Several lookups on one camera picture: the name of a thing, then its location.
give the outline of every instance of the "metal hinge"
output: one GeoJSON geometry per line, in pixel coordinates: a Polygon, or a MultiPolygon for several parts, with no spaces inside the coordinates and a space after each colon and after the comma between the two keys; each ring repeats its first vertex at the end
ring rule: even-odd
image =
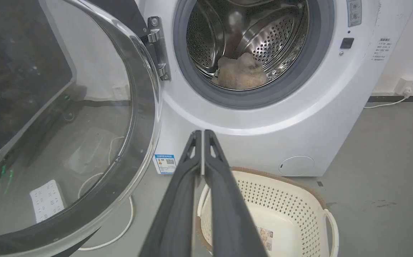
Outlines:
{"type": "Polygon", "coordinates": [[[157,74],[161,80],[171,80],[170,68],[167,58],[167,49],[165,48],[164,31],[162,30],[162,21],[159,16],[148,18],[148,41],[154,45],[156,50],[157,74]]]}

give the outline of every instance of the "door glass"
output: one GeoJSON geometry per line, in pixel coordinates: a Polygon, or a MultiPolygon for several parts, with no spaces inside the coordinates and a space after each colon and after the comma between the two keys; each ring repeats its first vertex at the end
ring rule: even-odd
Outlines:
{"type": "Polygon", "coordinates": [[[133,120],[129,83],[79,8],[0,0],[0,235],[48,221],[106,173],[133,120]]]}

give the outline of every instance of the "beige plastic basket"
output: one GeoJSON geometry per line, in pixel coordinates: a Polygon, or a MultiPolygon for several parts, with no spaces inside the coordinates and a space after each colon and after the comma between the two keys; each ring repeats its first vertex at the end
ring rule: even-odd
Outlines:
{"type": "MultiPolygon", "coordinates": [[[[231,170],[270,257],[338,255],[337,223],[313,189],[262,171],[238,167],[231,170]],[[332,228],[330,254],[326,218],[332,228]]],[[[205,185],[197,209],[196,229],[210,253],[211,213],[211,196],[205,185]]]]}

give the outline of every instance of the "washing machine door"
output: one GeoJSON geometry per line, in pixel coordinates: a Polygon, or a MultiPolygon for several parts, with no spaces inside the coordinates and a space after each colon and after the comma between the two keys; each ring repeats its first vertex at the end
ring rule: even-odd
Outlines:
{"type": "Polygon", "coordinates": [[[0,256],[52,256],[127,200],[159,136],[137,34],[85,0],[0,0],[0,256]]]}

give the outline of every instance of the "laundry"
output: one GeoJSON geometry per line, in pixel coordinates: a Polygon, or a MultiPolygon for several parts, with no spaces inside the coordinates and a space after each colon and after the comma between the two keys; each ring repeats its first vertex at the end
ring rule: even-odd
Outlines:
{"type": "Polygon", "coordinates": [[[213,83],[229,89],[251,89],[268,82],[262,70],[262,64],[254,60],[252,54],[246,52],[238,59],[225,56],[218,60],[219,75],[213,83]]]}

